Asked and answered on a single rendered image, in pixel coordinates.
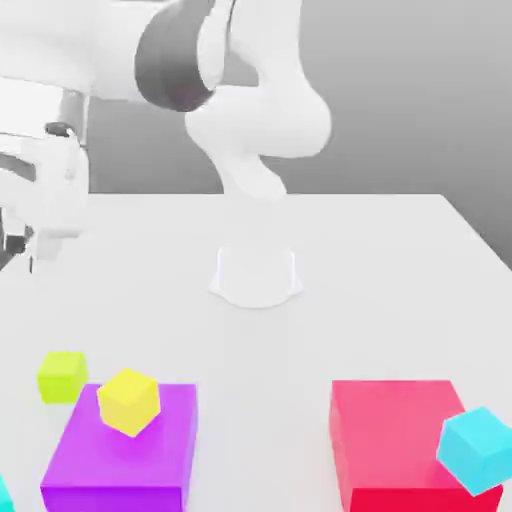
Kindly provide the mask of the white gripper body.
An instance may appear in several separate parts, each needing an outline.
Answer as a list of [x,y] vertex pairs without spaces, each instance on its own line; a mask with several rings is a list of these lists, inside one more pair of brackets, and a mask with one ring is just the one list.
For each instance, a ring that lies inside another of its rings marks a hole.
[[0,133],[0,208],[39,235],[85,228],[89,159],[75,133],[42,139]]

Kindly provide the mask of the small lime green cube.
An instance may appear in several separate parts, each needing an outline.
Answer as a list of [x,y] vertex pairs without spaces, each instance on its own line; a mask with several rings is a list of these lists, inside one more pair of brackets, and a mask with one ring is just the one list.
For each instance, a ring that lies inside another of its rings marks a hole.
[[83,352],[48,352],[36,374],[45,404],[74,404],[88,380]]

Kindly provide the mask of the small yellow cube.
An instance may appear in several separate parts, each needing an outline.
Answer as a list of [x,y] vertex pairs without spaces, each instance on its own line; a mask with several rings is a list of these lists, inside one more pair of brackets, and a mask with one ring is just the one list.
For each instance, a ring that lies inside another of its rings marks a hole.
[[161,412],[157,381],[125,368],[97,390],[103,423],[135,438]]

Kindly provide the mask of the small teal cube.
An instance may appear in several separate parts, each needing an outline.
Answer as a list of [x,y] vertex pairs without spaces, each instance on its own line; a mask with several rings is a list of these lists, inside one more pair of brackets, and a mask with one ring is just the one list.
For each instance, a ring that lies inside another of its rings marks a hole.
[[15,512],[13,500],[3,477],[0,475],[0,512]]

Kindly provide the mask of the small cyan cube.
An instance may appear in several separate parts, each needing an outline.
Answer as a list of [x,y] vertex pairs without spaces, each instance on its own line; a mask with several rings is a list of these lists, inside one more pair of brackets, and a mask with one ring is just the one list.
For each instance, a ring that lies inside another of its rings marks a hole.
[[512,479],[512,428],[486,407],[443,422],[437,460],[473,497]]

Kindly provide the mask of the large purple box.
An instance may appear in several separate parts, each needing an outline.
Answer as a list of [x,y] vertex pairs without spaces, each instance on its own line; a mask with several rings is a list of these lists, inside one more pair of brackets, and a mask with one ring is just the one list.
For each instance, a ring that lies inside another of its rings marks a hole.
[[42,479],[47,512],[185,512],[198,430],[197,388],[161,384],[161,412],[136,437],[106,426],[87,384]]

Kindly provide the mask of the large red box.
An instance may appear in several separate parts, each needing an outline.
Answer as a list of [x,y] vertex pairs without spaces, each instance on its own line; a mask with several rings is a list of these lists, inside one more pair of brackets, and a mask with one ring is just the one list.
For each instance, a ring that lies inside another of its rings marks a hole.
[[472,496],[436,459],[464,408],[448,380],[335,380],[329,434],[343,512],[498,512],[496,486]]

